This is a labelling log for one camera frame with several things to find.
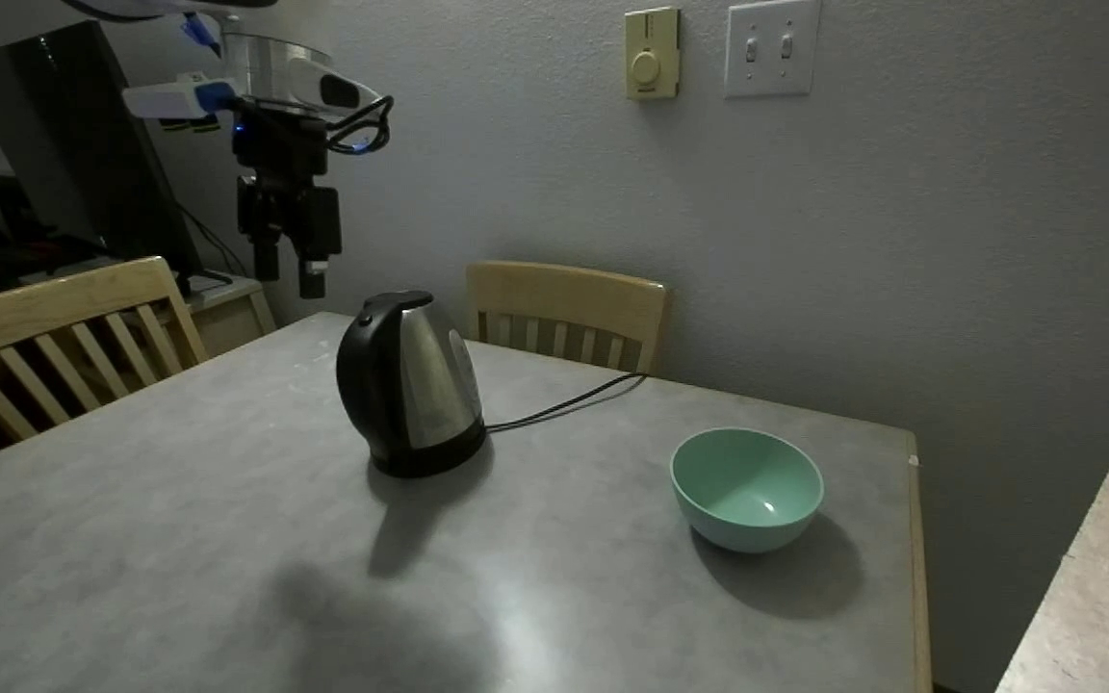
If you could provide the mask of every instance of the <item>stainless steel kettle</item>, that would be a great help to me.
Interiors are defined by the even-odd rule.
[[[442,474],[485,442],[468,350],[432,291],[368,297],[339,343],[336,383],[381,474]]]

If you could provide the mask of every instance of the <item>light switch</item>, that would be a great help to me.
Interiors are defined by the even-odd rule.
[[[817,78],[820,0],[730,5],[725,32],[725,96],[792,96]]]
[[[676,6],[629,12],[629,96],[630,100],[675,100],[676,96]]]

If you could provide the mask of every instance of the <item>bowl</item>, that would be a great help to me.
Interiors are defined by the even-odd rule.
[[[822,503],[817,460],[760,432],[703,432],[670,460],[670,485],[693,531],[735,553],[792,544]]]

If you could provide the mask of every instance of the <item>wall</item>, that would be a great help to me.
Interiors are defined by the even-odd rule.
[[[332,297],[285,279],[277,304],[346,313],[399,283],[454,304],[480,252],[667,278],[670,378],[919,435],[935,677],[988,689],[1109,465],[1109,5],[822,0],[817,92],[735,102],[725,0],[698,0],[684,92],[657,107],[622,100],[622,6],[258,15],[398,96],[391,147],[336,161]],[[65,19],[0,0],[0,41]],[[131,78],[197,60],[169,32],[110,32]],[[227,147],[156,147],[237,241]]]

